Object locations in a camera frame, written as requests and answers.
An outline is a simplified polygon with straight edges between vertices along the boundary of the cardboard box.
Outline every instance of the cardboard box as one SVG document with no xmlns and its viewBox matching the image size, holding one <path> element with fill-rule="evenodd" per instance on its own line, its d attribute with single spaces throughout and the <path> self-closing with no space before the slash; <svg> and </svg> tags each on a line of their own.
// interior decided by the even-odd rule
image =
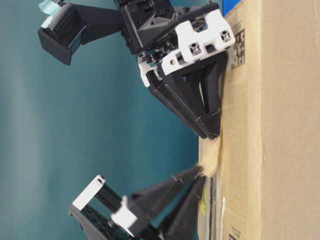
<svg viewBox="0 0 320 240">
<path fill-rule="evenodd" d="M 244 0 L 227 20 L 237 43 L 223 87 L 215 239 L 318 240 L 320 1 Z"/>
</svg>

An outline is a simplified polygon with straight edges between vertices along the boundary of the teal wall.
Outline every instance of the teal wall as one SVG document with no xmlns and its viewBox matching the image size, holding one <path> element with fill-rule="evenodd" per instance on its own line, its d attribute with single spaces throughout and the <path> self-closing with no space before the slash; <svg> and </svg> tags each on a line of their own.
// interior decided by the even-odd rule
<svg viewBox="0 0 320 240">
<path fill-rule="evenodd" d="M 95 175 L 130 193 L 192 166 L 198 140 L 143 86 L 120 34 L 70 67 L 43 51 L 38 3 L 0 1 L 0 239 L 85 240 L 68 207 Z"/>
</svg>

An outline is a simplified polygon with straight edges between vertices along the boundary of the tape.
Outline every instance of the tape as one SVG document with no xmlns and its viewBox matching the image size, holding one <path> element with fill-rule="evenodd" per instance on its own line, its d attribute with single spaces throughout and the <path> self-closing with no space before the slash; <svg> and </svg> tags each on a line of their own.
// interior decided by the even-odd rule
<svg viewBox="0 0 320 240">
<path fill-rule="evenodd" d="M 38 7 L 42 12 L 49 15 L 49 17 L 42 23 L 42 28 L 47 28 L 51 21 L 54 19 L 55 15 L 59 10 L 61 9 L 61 6 L 56 4 L 55 2 L 51 0 L 44 0 L 43 2 L 39 3 Z"/>
</svg>

